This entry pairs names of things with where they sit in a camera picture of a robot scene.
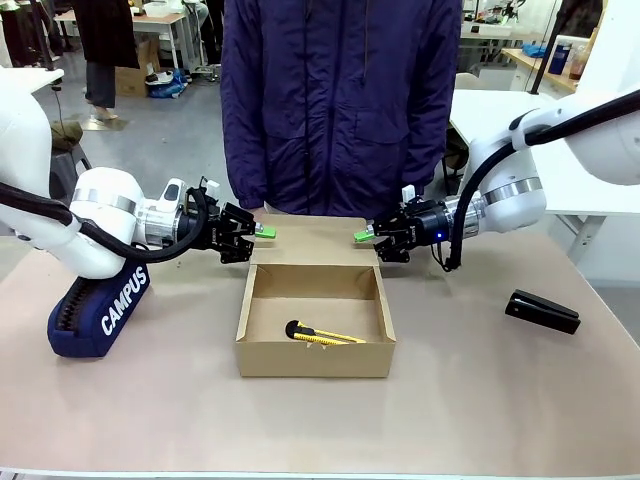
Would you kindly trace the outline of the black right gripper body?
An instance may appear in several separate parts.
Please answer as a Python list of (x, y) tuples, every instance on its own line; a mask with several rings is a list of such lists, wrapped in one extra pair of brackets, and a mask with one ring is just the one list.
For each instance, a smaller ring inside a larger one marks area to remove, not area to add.
[(412, 242), (430, 246), (449, 240), (449, 219), (443, 201), (416, 198), (405, 205)]

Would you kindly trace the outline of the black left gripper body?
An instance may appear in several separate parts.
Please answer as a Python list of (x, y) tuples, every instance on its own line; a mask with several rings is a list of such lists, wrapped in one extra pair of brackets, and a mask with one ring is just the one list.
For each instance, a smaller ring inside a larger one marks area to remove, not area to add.
[(209, 213), (204, 227), (201, 229), (196, 239), (190, 243), (190, 248), (195, 250), (221, 251), (222, 246), (218, 241), (217, 234), (217, 228), (219, 225), (220, 212), (216, 211), (215, 213)]

